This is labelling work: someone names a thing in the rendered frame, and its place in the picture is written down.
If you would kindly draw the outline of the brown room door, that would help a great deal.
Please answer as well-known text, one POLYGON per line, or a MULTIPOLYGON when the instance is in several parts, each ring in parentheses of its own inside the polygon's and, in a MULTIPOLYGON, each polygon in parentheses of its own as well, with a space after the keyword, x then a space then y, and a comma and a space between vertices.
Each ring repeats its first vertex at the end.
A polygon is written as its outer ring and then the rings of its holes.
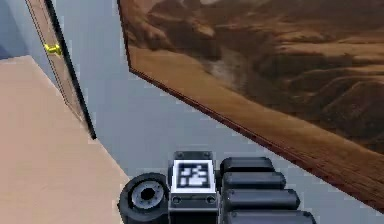
POLYGON ((55 12, 53 0, 25 0, 25 2, 65 104, 85 127, 90 137, 95 139, 96 133, 55 12), (48 53, 44 49, 44 44, 58 44, 62 54, 48 53))

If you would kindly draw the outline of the brown framed landscape picture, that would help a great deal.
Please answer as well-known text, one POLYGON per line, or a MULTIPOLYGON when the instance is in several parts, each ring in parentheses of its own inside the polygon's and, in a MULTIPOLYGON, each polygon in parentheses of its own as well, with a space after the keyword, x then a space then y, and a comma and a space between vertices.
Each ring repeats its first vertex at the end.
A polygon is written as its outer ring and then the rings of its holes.
POLYGON ((384 213, 384 0, 117 0, 132 73, 384 213))

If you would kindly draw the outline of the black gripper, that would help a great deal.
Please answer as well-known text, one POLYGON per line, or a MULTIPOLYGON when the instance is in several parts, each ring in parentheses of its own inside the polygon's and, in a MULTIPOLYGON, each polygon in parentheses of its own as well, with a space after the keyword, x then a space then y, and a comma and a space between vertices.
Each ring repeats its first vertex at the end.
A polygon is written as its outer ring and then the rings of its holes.
POLYGON ((166 176, 143 173, 122 189, 117 207, 123 224, 168 224, 166 176))

